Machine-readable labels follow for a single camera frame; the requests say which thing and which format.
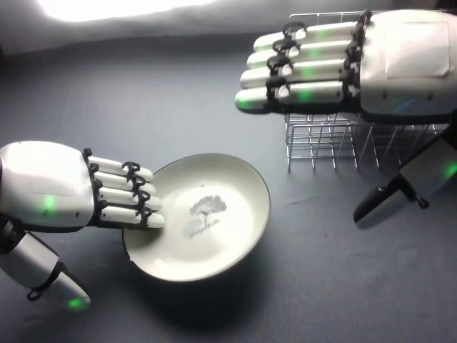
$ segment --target robotic hand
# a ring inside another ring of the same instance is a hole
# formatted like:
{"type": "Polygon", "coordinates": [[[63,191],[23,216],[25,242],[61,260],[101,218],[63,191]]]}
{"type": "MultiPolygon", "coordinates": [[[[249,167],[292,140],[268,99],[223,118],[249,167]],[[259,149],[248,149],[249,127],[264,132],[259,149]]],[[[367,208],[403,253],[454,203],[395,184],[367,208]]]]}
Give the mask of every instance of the robotic hand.
{"type": "Polygon", "coordinates": [[[381,124],[450,122],[360,204],[354,221],[371,226],[409,202],[426,208],[422,196],[457,172],[456,32],[457,16],[421,10],[363,11],[357,22],[311,27],[289,23],[256,40],[236,106],[251,114],[360,113],[381,124]]]}
{"type": "Polygon", "coordinates": [[[153,175],[45,141],[20,141],[0,149],[0,267],[29,288],[31,301],[54,298],[70,309],[90,305],[88,292],[58,254],[30,231],[75,232],[86,226],[154,229],[153,175]]]}

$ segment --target white ceramic plate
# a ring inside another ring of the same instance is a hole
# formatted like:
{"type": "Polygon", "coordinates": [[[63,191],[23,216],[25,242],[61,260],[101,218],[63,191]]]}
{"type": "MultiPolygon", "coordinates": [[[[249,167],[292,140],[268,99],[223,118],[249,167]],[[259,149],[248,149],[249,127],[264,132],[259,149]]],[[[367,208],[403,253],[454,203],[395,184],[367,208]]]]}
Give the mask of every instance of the white ceramic plate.
{"type": "Polygon", "coordinates": [[[221,273],[254,248],[266,227],[268,188],[236,157],[186,157],[156,172],[153,184],[166,226],[123,233],[130,260],[153,277],[186,282],[221,273]]]}

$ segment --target plate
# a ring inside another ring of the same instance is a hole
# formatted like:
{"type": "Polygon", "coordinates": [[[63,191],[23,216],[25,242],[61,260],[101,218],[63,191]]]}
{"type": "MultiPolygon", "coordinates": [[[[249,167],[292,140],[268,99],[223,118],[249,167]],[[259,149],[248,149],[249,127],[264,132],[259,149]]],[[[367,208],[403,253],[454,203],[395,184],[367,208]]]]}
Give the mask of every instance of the plate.
{"type": "Polygon", "coordinates": [[[242,260],[265,230],[268,187],[241,159],[189,156],[156,172],[153,184],[165,227],[123,231],[130,260],[153,277],[188,282],[219,274],[242,260]]]}

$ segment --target metal wire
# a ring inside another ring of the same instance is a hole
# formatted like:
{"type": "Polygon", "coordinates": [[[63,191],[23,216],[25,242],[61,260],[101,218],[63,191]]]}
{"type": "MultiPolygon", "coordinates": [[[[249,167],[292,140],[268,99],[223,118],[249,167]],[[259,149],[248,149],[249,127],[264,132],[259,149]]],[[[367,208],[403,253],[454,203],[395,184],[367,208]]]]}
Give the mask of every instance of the metal wire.
{"type": "MultiPolygon", "coordinates": [[[[438,9],[437,11],[456,12],[456,10],[438,9]]],[[[377,14],[385,11],[372,11],[377,14]]],[[[290,18],[306,17],[307,25],[332,24],[343,21],[355,21],[361,11],[323,12],[292,14],[290,18]]],[[[390,126],[366,123],[361,115],[356,120],[348,120],[340,114],[313,115],[287,114],[286,153],[287,167],[291,170],[294,159],[311,160],[313,169],[318,160],[331,159],[337,170],[338,161],[353,160],[356,168],[360,161],[368,159],[368,153],[374,155],[376,166],[381,169],[389,162],[400,164],[413,149],[432,136],[439,134],[446,125],[409,125],[390,126]],[[361,144],[360,154],[355,140],[361,144]]]]}

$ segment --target silver dish rack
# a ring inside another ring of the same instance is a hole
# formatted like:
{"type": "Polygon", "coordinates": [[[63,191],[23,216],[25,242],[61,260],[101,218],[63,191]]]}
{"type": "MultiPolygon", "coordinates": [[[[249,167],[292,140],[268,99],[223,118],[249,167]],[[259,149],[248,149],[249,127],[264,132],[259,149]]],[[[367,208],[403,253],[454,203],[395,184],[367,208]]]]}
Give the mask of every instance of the silver dish rack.
{"type": "MultiPolygon", "coordinates": [[[[454,12],[439,9],[437,11],[454,12]]],[[[374,14],[383,11],[372,11],[374,14]]],[[[307,26],[357,21],[361,11],[292,14],[290,18],[305,21],[307,26]]],[[[446,125],[393,126],[365,122],[352,114],[287,114],[287,166],[295,159],[332,160],[335,170],[342,159],[353,161],[357,170],[362,161],[373,161],[383,171],[398,166],[415,148],[441,133],[446,125]]]]}

